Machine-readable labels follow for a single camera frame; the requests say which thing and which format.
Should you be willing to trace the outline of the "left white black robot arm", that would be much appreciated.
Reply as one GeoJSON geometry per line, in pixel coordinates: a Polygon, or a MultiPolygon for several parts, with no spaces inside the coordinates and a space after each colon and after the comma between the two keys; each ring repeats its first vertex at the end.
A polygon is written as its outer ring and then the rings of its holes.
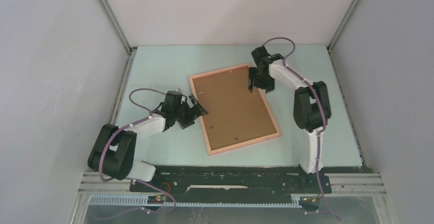
{"type": "Polygon", "coordinates": [[[186,129],[208,114],[194,95],[168,91],[164,101],[144,118],[121,127],[110,123],[103,125],[88,158],[88,167],[98,172],[103,182],[142,181],[148,191],[157,191],[162,178],[155,174],[154,165],[135,159],[136,143],[163,133],[176,123],[186,129]]]}

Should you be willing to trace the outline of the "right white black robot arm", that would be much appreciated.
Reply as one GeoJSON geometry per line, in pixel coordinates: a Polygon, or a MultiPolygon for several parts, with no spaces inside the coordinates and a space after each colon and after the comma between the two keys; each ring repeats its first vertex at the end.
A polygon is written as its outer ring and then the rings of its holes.
{"type": "Polygon", "coordinates": [[[248,71],[248,90],[254,88],[269,93],[275,89],[275,82],[283,84],[294,93],[293,118],[298,128],[307,133],[300,166],[306,172],[298,177],[298,187],[311,192],[318,186],[313,174],[322,168],[322,140],[331,117],[331,106],[327,85],[323,81],[313,82],[302,76],[281,54],[269,54],[265,46],[251,52],[255,67],[248,71]]]}

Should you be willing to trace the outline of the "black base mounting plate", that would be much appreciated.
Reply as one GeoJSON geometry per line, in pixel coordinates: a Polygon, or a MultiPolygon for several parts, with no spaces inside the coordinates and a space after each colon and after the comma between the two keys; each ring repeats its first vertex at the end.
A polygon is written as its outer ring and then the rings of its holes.
{"type": "Polygon", "coordinates": [[[157,166],[154,187],[168,189],[178,203],[291,204],[293,194],[332,192],[329,177],[301,167],[157,166]]]}

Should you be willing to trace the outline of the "left aluminium corner post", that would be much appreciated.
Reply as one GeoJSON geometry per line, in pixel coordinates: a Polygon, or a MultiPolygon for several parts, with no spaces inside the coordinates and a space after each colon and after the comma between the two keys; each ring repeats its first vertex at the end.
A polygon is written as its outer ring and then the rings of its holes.
{"type": "Polygon", "coordinates": [[[110,6],[110,3],[108,0],[97,0],[97,2],[99,3],[103,13],[106,15],[111,27],[113,28],[116,36],[118,37],[119,41],[121,42],[124,50],[126,51],[126,53],[128,55],[131,54],[132,52],[132,47],[130,45],[130,43],[128,42],[124,31],[121,28],[121,25],[117,19],[117,17],[115,16],[115,13],[113,11],[113,9],[110,6]]]}

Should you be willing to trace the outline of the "aluminium corner post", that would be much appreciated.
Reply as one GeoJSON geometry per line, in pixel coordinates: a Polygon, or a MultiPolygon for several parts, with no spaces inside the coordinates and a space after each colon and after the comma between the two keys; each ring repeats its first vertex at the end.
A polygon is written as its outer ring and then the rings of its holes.
{"type": "Polygon", "coordinates": [[[115,16],[115,13],[113,11],[113,9],[110,6],[110,3],[108,0],[97,0],[97,2],[99,3],[103,13],[106,15],[111,27],[113,28],[116,36],[118,37],[119,41],[121,42],[124,50],[126,51],[126,53],[128,55],[131,54],[132,52],[132,47],[130,45],[130,43],[128,42],[124,31],[121,28],[121,25],[117,19],[117,17],[115,16]]]}
{"type": "Polygon", "coordinates": [[[357,7],[359,6],[360,2],[362,0],[352,0],[349,7],[347,8],[341,22],[339,23],[339,26],[337,30],[335,31],[334,35],[332,36],[328,46],[327,50],[328,53],[331,54],[333,52],[333,49],[335,48],[338,40],[340,39],[342,33],[346,29],[350,19],[352,18],[353,14],[355,13],[357,7]]]}

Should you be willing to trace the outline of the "aluminium rail front beam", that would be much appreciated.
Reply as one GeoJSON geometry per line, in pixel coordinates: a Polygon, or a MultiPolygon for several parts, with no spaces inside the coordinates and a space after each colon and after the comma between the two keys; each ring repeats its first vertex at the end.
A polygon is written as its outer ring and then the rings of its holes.
{"type": "MultiPolygon", "coordinates": [[[[330,196],[386,196],[379,173],[327,173],[332,193],[330,196]]],[[[131,182],[115,180],[104,183],[93,172],[85,172],[78,194],[139,195],[129,190],[131,182]]]]}

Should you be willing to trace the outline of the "right aluminium corner post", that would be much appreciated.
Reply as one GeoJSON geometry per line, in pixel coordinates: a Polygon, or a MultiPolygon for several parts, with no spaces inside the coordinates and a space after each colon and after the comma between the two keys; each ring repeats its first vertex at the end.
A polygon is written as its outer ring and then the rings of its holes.
{"type": "Polygon", "coordinates": [[[346,29],[350,19],[352,18],[353,14],[355,13],[357,7],[359,6],[360,2],[362,0],[352,0],[349,7],[347,8],[341,22],[339,23],[339,26],[337,30],[335,31],[334,35],[332,36],[328,46],[327,50],[328,53],[331,54],[333,52],[333,49],[335,48],[338,40],[340,39],[342,33],[346,29]]]}

